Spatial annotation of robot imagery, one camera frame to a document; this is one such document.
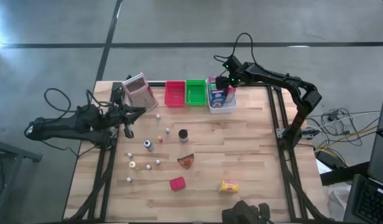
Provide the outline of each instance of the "red sponge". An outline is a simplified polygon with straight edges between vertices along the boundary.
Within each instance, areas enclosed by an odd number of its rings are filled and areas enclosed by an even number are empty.
[[[185,179],[183,177],[178,177],[173,180],[170,180],[169,184],[171,185],[171,189],[173,191],[181,190],[186,187]]]

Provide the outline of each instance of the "laptop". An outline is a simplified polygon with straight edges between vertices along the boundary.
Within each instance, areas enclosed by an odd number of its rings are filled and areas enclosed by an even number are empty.
[[[367,174],[353,178],[344,222],[383,224],[383,102]]]

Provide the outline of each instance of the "yellow box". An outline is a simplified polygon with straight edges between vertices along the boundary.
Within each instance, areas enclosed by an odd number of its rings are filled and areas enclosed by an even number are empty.
[[[239,184],[236,181],[224,180],[222,181],[220,192],[235,194],[239,192]]]

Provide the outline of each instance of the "plastic container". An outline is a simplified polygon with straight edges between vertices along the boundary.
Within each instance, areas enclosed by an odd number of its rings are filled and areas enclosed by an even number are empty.
[[[206,95],[206,82],[204,80],[186,81],[186,105],[205,106]]]
[[[212,108],[210,105],[210,95],[207,94],[207,100],[208,100],[208,106],[210,107],[210,113],[211,114],[220,114],[220,113],[232,113],[234,109],[237,107],[237,99],[236,95],[234,96],[233,100],[230,103],[224,103],[221,108]]]
[[[185,81],[167,81],[164,103],[168,107],[183,107],[185,106],[185,94]]]

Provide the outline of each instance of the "white bin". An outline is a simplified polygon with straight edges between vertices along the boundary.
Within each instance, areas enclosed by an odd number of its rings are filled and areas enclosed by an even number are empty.
[[[206,87],[207,87],[207,99],[208,99],[208,106],[210,107],[211,114],[220,114],[220,113],[232,113],[234,109],[237,107],[237,100],[236,95],[234,96],[233,100],[230,103],[225,103],[221,108],[212,108],[210,104],[210,87],[208,80],[205,80]]]

